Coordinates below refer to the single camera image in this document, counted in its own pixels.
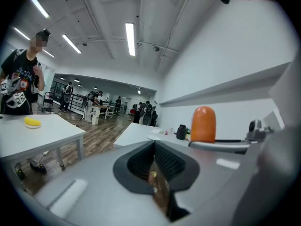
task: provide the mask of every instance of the ceiling light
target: ceiling light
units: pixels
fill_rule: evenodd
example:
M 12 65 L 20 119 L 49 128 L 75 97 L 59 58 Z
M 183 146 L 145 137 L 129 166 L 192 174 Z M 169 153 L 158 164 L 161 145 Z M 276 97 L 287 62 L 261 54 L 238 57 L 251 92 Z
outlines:
M 49 17 L 49 14 L 45 11 L 45 9 L 42 7 L 42 5 L 39 3 L 38 0 L 31 0 L 34 5 L 36 5 L 36 7 L 38 8 L 38 10 L 40 10 L 40 12 L 44 15 L 45 18 Z
M 135 56 L 134 24 L 126 23 L 127 44 L 130 55 Z
M 23 37 L 25 37 L 27 40 L 30 40 L 30 38 L 28 38 L 24 33 L 22 33 L 20 30 L 18 30 L 17 28 L 14 28 L 14 30 L 16 30 L 19 34 L 21 34 Z
M 51 57 L 55 58 L 52 54 L 50 54 L 49 52 L 47 52 L 46 50 L 43 49 L 43 51 L 47 54 L 49 54 Z
M 81 54 L 81 51 L 74 45 L 74 43 L 72 43 L 72 41 L 68 38 L 66 34 L 63 35 L 63 38 L 71 45 L 72 48 L 75 49 L 76 52 Z

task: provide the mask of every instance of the orange bottle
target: orange bottle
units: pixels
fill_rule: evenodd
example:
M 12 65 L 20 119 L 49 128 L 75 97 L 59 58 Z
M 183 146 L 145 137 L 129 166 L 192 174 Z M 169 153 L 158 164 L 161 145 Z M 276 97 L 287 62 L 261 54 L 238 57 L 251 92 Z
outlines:
M 212 108 L 202 106 L 195 110 L 190 134 L 191 141 L 215 143 L 216 117 Z

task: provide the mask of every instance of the shoe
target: shoe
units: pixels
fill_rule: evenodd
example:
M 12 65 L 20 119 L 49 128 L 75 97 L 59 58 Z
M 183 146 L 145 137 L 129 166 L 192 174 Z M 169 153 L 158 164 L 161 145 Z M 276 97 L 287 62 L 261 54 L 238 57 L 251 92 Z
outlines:
M 35 170 L 35 171 L 37 171 L 37 172 L 39 172 L 39 173 L 42 173 L 42 174 L 44 174 L 44 175 L 47 174 L 46 168 L 45 168 L 42 164 L 39 164 L 37 167 L 34 167 L 34 166 L 30 163 L 30 167 L 31 167 L 33 170 Z
M 23 173 L 22 169 L 15 169 L 16 170 L 16 174 L 18 176 L 18 178 L 23 181 L 25 178 L 25 174 Z

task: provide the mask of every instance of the table leg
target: table leg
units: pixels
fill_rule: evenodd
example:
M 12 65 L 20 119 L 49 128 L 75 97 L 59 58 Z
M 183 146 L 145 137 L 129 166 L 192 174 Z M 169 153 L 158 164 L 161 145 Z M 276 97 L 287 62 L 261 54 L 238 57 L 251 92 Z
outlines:
M 105 116 L 104 116 L 105 119 L 107 118 L 108 110 L 109 110 L 109 107 L 107 107 L 107 111 L 105 112 Z
M 60 147 L 56 148 L 56 155 L 57 155 L 57 160 L 60 163 L 60 166 L 63 167 L 64 162 L 63 162 L 63 159 L 62 159 L 62 154 L 61 154 L 61 148 Z
M 23 191 L 25 191 L 25 188 L 23 187 L 22 182 L 20 181 L 20 179 L 16 175 L 15 171 L 13 170 L 12 165 L 9 162 L 6 162 L 6 163 L 3 163 L 2 166 L 4 168 L 4 171 L 7 174 L 8 178 L 11 180 L 12 184 L 15 187 L 19 187 Z
M 81 136 L 78 140 L 76 140 L 76 147 L 77 147 L 77 156 L 79 160 L 84 159 L 84 138 Z

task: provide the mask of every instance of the banana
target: banana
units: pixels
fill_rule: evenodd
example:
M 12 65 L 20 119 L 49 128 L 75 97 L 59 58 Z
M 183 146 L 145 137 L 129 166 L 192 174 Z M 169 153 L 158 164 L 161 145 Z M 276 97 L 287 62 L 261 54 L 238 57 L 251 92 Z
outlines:
M 25 117 L 24 122 L 25 122 L 25 124 L 30 125 L 30 126 L 40 126 L 42 124 L 40 121 L 35 120 L 30 117 Z

